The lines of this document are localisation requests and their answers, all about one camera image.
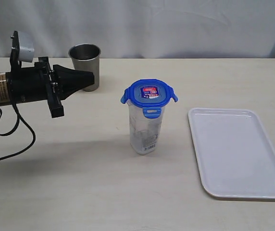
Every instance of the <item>clear plastic container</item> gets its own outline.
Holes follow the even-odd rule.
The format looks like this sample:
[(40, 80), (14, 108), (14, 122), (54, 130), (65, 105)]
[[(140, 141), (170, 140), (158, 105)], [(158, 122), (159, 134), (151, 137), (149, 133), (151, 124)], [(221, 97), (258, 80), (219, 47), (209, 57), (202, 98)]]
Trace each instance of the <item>clear plastic container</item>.
[(174, 90), (157, 79), (141, 79), (125, 90), (121, 102), (129, 106), (130, 143), (138, 154), (155, 150), (170, 98), (178, 101)]

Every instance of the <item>lid label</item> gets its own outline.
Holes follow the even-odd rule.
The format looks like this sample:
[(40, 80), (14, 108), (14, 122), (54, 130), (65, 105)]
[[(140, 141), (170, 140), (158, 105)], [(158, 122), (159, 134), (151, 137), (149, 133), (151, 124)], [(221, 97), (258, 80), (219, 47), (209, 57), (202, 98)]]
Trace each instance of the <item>lid label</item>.
[(159, 97), (158, 88), (155, 86), (147, 86), (141, 88), (142, 98), (144, 99), (155, 99)]

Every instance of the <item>blue lid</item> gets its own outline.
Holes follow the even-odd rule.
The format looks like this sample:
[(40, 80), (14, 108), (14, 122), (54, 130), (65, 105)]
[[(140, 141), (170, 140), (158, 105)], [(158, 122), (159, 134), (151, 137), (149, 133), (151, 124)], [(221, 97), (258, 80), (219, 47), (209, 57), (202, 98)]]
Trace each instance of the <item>blue lid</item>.
[(178, 101), (173, 88), (166, 83), (157, 79), (141, 79), (125, 90), (120, 101), (126, 103), (130, 100), (133, 105), (143, 108), (146, 118), (158, 118), (161, 108), (167, 105), (171, 98), (175, 102)]

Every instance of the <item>metal cup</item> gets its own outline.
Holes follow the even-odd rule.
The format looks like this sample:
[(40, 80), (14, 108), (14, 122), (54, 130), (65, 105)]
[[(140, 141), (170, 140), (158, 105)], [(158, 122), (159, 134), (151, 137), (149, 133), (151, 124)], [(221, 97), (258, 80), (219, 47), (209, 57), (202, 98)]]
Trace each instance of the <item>metal cup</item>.
[(99, 56), (100, 48), (94, 44), (79, 44), (70, 48), (68, 54), (75, 70), (90, 71), (95, 76), (95, 83), (83, 88), (84, 91), (93, 91), (99, 87)]

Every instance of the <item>black cable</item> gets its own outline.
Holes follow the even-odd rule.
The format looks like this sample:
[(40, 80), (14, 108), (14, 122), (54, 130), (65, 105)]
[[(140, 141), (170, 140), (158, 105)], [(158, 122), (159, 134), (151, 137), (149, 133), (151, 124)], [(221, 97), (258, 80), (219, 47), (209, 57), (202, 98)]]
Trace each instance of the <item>black cable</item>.
[(27, 146), (27, 147), (25, 147), (24, 149), (22, 149), (21, 151), (19, 151), (19, 152), (17, 152), (17, 153), (13, 153), (13, 154), (11, 154), (11, 155), (6, 155), (6, 156), (3, 156), (3, 157), (0, 157), (0, 161), (1, 160), (5, 160), (5, 159), (8, 159), (8, 158), (11, 158), (11, 157), (14, 157), (14, 156), (17, 156), (17, 155), (19, 155), (19, 154), (21, 154), (21, 153), (24, 153), (26, 150), (28, 150), (30, 147), (32, 147), (33, 146), (33, 144), (35, 143), (35, 141), (36, 141), (36, 134), (35, 134), (35, 132), (34, 132), (34, 130), (31, 128), (31, 126), (22, 118), (22, 116), (21, 116), (21, 114), (20, 114), (20, 112), (19, 112), (19, 110), (18, 110), (18, 107), (17, 107), (17, 104), (16, 104), (16, 102), (13, 100), (13, 98), (12, 98), (12, 94), (11, 94), (11, 89), (10, 89), (10, 85), (11, 85), (11, 79), (9, 80), (9, 98), (10, 98), (10, 102), (11, 102), (11, 105), (12, 105), (12, 107), (13, 107), (13, 110), (16, 112), (16, 114), (17, 114), (17, 121), (16, 121), (16, 124), (14, 125), (14, 127), (12, 128), (12, 130), (10, 130), (9, 132), (7, 132), (7, 133), (4, 133), (4, 134), (0, 134), (0, 136), (9, 136), (9, 135), (11, 135), (11, 134), (13, 134), (16, 130), (17, 130), (17, 128), (18, 128), (18, 126), (19, 126), (19, 121), (21, 120), (21, 122), (30, 130), (30, 132), (32, 133), (32, 135), (33, 135), (33, 140), (32, 140), (32, 142)]

